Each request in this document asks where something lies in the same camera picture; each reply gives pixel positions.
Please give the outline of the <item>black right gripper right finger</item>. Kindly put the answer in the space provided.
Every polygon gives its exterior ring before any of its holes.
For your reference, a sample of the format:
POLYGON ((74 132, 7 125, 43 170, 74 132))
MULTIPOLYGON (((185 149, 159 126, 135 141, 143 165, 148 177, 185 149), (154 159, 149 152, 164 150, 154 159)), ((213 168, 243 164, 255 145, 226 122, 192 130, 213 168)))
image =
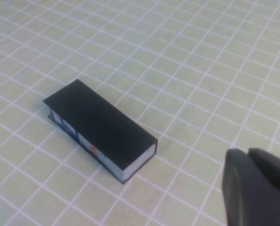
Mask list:
POLYGON ((250 148, 248 155, 270 184, 280 190, 280 158, 260 148, 250 148))

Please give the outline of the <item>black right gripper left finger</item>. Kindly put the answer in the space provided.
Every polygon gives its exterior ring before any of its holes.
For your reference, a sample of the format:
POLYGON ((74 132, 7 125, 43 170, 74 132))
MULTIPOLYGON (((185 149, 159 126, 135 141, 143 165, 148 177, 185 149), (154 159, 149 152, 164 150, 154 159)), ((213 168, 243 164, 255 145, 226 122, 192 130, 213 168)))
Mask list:
POLYGON ((270 184, 248 152, 227 150, 222 193, 229 226, 280 226, 280 190, 270 184))

